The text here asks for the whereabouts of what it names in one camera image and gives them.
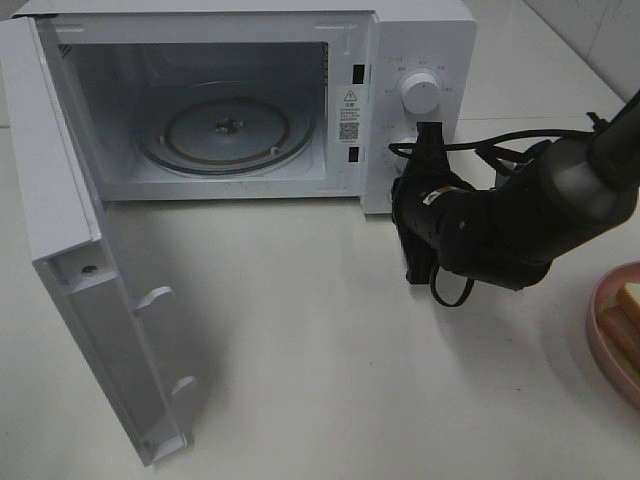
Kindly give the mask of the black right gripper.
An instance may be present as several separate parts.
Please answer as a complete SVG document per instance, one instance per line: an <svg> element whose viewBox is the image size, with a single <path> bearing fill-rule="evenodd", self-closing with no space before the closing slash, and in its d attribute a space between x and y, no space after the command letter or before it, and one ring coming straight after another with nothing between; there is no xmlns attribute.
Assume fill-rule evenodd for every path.
<svg viewBox="0 0 640 480"><path fill-rule="evenodd" d="M407 280L428 283L445 269L474 281L478 275L460 263L467 258L460 237L442 223L465 202L479 195L451 169L441 122L418 122L415 148L392 188L392 218L407 266Z"/></svg>

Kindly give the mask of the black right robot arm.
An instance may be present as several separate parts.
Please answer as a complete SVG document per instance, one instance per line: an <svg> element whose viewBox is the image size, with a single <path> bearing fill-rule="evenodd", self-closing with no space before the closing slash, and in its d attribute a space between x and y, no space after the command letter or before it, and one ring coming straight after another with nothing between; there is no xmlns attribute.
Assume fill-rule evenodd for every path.
<svg viewBox="0 0 640 480"><path fill-rule="evenodd" d="M478 189L451 168L453 146L438 122L421 122L392 186L392 219L413 285L434 286L440 271L520 290L553 261L626 222L639 199L639 101L588 131L538 129L471 142L500 178Z"/></svg>

